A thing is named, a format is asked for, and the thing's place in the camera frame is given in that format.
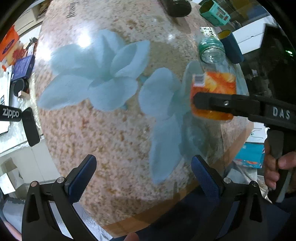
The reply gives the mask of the right hand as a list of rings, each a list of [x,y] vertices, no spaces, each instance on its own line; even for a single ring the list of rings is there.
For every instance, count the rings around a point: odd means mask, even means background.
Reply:
[[[264,142],[264,181],[268,188],[271,190],[276,189],[276,183],[280,178],[278,169],[290,170],[295,168],[295,152],[289,152],[280,157],[277,162],[270,153],[270,145],[268,139]]]

